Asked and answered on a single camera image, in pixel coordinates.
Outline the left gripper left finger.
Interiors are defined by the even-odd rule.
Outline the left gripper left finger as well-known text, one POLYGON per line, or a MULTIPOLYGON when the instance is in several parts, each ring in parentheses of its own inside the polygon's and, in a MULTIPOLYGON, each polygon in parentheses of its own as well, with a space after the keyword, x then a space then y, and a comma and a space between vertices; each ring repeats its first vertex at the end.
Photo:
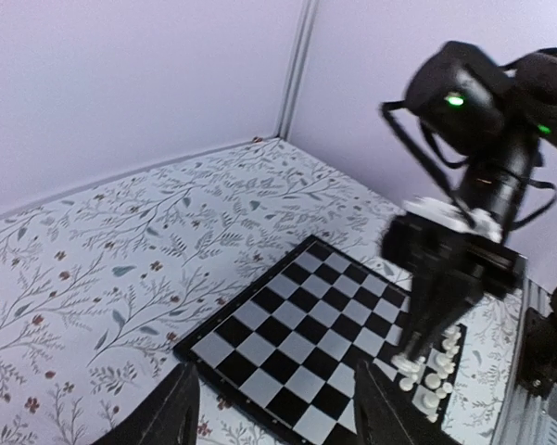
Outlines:
POLYGON ((199 406, 196 366, 179 363, 95 445, 196 445, 199 406))

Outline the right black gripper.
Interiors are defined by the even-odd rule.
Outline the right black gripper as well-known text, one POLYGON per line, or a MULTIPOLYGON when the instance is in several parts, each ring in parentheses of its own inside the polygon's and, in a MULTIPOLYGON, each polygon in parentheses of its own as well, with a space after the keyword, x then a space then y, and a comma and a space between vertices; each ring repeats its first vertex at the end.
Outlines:
POLYGON ((400 348, 417 360, 485 294, 503 298, 525 273, 509 249, 533 171, 542 164, 543 128, 528 94, 473 44, 445 43, 411 79, 405 96, 385 102, 382 116, 398 140, 460 209, 489 212, 502 240, 461 234, 404 209, 382 241, 383 257, 412 274, 408 322, 400 348))

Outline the white rook corner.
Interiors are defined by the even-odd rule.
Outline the white rook corner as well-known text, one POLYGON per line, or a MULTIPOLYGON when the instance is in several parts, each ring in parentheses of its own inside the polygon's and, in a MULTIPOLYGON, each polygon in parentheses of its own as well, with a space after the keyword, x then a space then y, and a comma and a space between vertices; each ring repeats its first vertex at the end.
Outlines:
POLYGON ((444 344, 455 345, 462 336, 462 330, 458 325, 449 327, 444 331, 444 344))

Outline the white queen piece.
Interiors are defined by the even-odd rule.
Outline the white queen piece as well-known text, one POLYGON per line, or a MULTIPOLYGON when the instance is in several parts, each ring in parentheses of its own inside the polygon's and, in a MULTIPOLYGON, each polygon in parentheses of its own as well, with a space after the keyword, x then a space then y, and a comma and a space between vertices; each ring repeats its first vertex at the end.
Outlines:
POLYGON ((418 362, 413 362, 406 358, 403 354, 394 355, 391 363, 396 366, 399 371, 411 374, 417 374, 420 371, 421 365, 418 362))

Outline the white chess piece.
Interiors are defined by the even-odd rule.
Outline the white chess piece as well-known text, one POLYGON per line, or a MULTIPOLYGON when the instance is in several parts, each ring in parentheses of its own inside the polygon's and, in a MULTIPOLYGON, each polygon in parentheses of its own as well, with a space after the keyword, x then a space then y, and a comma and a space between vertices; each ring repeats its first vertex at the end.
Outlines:
POLYGON ((438 390, 440 388, 445 389, 444 380, 435 373, 430 373, 424 378, 424 384, 431 390, 438 390))

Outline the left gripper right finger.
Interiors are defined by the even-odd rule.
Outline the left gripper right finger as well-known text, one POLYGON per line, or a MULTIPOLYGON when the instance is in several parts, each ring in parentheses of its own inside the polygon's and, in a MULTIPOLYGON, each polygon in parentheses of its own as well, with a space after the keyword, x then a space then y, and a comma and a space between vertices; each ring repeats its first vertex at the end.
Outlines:
POLYGON ((406 401, 375 364, 359 361, 354 380, 353 406, 358 444, 458 445, 406 401))

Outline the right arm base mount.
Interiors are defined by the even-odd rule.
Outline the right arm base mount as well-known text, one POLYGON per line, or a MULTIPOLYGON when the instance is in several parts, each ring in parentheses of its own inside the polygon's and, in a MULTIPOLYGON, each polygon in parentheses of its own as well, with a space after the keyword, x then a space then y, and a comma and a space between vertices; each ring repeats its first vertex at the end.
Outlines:
POLYGON ((550 308, 547 316, 533 308, 525 313, 525 343, 517 373, 518 383, 543 400, 557 387, 557 287, 550 296, 550 308))

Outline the white knight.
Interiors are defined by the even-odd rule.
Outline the white knight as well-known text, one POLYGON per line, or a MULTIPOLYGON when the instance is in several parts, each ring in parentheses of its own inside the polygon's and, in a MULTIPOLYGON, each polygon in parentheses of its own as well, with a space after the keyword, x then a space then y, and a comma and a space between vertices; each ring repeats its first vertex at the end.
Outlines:
POLYGON ((452 360, 460 351, 460 346, 457 342, 452 341, 450 338, 446 338, 442 342, 442 348, 444 350, 445 356, 452 360))

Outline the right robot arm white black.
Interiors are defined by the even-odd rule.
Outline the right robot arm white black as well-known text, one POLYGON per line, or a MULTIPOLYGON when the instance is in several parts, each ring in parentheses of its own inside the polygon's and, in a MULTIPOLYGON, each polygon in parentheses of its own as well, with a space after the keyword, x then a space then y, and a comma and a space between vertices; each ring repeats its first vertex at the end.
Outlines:
POLYGON ((501 66, 473 44, 445 43, 416 72, 400 101, 380 111, 398 140, 445 193, 403 205, 386 229, 382 257, 411 274, 399 355, 423 356, 486 295, 505 298, 525 273, 508 248, 528 187, 557 148, 557 47, 501 66))

